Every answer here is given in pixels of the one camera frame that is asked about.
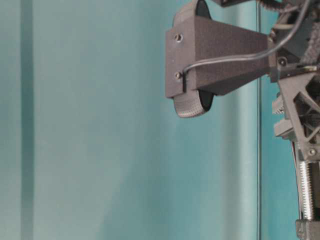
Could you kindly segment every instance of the screw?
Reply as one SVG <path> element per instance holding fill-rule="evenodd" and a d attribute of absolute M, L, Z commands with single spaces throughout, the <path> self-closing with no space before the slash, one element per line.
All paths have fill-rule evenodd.
<path fill-rule="evenodd" d="M 308 154 L 309 156 L 315 156 L 317 154 L 317 151 L 314 148 L 310 148 Z"/>
<path fill-rule="evenodd" d="M 181 77 L 182 77 L 182 74 L 180 72 L 178 72 L 178 71 L 174 74 L 174 78 L 176 80 L 179 80 Z"/>
<path fill-rule="evenodd" d="M 280 66 L 285 67 L 287 65 L 287 61 L 284 58 L 280 58 L 278 60 L 278 63 L 280 64 Z"/>
<path fill-rule="evenodd" d="M 174 39 L 176 40 L 177 43 L 181 43 L 184 37 L 182 36 L 182 34 L 177 33 L 176 35 L 174 35 Z"/>

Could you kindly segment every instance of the metal spring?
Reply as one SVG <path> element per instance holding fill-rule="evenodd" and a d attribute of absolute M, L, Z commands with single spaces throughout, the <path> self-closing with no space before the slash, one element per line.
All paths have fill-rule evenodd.
<path fill-rule="evenodd" d="M 314 22 L 312 25 L 311 37 L 308 48 L 301 59 L 302 64 L 316 64 L 320 55 L 320 22 Z"/>
<path fill-rule="evenodd" d="M 311 166 L 309 163 L 306 163 L 305 161 L 300 163 L 303 218 L 306 220 L 313 220 L 315 218 L 310 168 Z"/>
<path fill-rule="evenodd" d="M 284 4 L 276 0 L 256 0 L 256 2 L 265 9 L 278 12 L 280 14 L 292 12 L 298 9 L 298 6 L 286 8 Z"/>

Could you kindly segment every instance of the wire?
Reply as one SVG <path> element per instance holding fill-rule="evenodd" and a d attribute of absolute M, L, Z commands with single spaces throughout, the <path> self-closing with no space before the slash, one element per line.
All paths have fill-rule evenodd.
<path fill-rule="evenodd" d="M 263 59 L 263 58 L 275 53 L 277 50 L 282 48 L 282 46 L 285 45 L 296 34 L 299 27 L 301 26 L 301 23 L 303 22 L 303 20 L 306 16 L 310 2 L 311 2 L 311 0 L 305 0 L 304 4 L 302 6 L 301 12 L 300 12 L 297 20 L 295 21 L 293 28 L 274 47 L 266 49 L 266 50 L 258 52 L 258 53 L 253 53 L 253 54 L 230 55 L 230 56 L 221 56 L 221 57 L 214 57 L 214 58 L 199 60 L 199 61 L 196 61 L 195 63 L 192 63 L 192 64 L 186 66 L 182 71 L 183 74 L 186 75 L 189 72 L 189 70 L 196 68 L 196 67 L 200 67 L 200 66 L 227 63 L 227 62 L 254 61 L 254 60 Z"/>

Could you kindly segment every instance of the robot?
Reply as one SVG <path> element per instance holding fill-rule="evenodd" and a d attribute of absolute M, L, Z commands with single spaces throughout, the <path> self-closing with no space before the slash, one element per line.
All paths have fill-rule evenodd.
<path fill-rule="evenodd" d="M 247 0 L 214 0 L 222 7 Z M 278 12 L 270 34 L 211 19 L 193 0 L 173 19 L 165 40 L 165 96 L 181 118 L 210 110 L 223 96 L 268 75 L 279 93 L 272 113 L 277 137 L 289 140 L 296 170 L 301 240 L 320 239 L 320 1 L 257 0 Z"/>

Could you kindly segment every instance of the teal wall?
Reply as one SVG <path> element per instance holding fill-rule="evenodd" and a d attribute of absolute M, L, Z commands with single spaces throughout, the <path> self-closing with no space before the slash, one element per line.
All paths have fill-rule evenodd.
<path fill-rule="evenodd" d="M 164 98 L 164 32 L 187 2 L 0 0 L 0 239 L 257 239 L 257 82 L 194 119 Z M 208 4 L 257 29 L 255 2 Z M 296 196 L 262 86 L 266 240 L 293 231 Z"/>

